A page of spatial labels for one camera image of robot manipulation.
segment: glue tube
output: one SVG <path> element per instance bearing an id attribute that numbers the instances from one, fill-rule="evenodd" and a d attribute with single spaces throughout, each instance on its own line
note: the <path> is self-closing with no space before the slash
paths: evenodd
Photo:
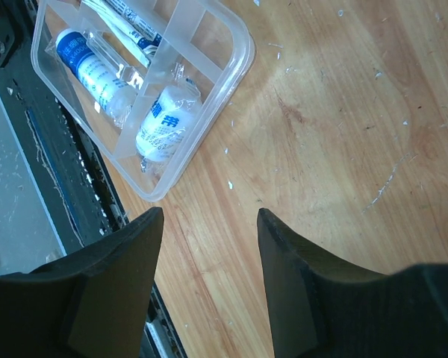
<path id="1" fill-rule="evenodd" d="M 145 160 L 162 163 L 171 158 L 201 109 L 201 93 L 186 78 L 166 86 L 152 105 L 136 135 L 136 148 Z"/>
<path id="2" fill-rule="evenodd" d="M 70 28 L 61 31 L 55 42 L 57 54 L 87 89 L 99 106 L 122 128 L 136 99 L 133 87 L 118 79 L 87 46 L 87 41 Z"/>

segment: blue and white tube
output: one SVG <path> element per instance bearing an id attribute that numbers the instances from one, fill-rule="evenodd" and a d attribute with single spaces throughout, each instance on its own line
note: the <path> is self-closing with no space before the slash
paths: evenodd
<path id="1" fill-rule="evenodd" d="M 136 99 L 133 87 L 116 75 L 87 46 L 87 41 L 70 28 L 61 31 L 55 42 L 57 54 L 87 89 L 96 103 L 122 128 Z"/>

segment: white debris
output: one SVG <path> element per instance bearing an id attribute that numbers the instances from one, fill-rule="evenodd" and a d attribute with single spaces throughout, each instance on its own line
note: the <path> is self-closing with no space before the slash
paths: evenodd
<path id="1" fill-rule="evenodd" d="M 284 46 L 279 45 L 278 43 L 268 43 L 267 45 L 269 45 L 269 46 L 275 46 L 275 47 L 279 47 L 279 48 L 284 48 Z"/>

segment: wooden surface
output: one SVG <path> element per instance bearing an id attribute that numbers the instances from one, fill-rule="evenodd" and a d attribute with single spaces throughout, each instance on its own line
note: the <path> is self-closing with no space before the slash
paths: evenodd
<path id="1" fill-rule="evenodd" d="M 372 270 L 448 262 L 448 0 L 227 5 L 255 62 L 157 203 L 156 282 L 189 357 L 271 357 L 259 207 Z"/>

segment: plastic container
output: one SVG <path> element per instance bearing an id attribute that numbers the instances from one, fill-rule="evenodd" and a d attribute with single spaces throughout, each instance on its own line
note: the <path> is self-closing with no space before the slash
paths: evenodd
<path id="1" fill-rule="evenodd" d="M 148 68 L 149 60 L 144 55 L 137 58 L 140 54 L 126 49 L 102 18 L 78 0 L 40 1 L 31 61 L 40 78 L 136 193 L 147 201 L 158 201 L 181 177 L 251 66 L 255 48 L 243 21 L 216 0 L 124 2 L 134 11 L 125 11 L 126 16 L 140 17 L 162 37 Z M 87 45 L 116 78 L 136 89 L 136 100 L 122 129 L 110 120 L 69 68 L 50 55 L 50 44 L 55 44 L 57 35 L 66 28 L 82 33 Z M 161 161 L 156 170 L 143 172 L 146 151 L 137 150 L 137 135 L 152 105 L 169 86 L 169 74 L 176 63 L 184 65 L 184 76 L 196 84 L 202 106 L 173 154 L 156 159 Z"/>

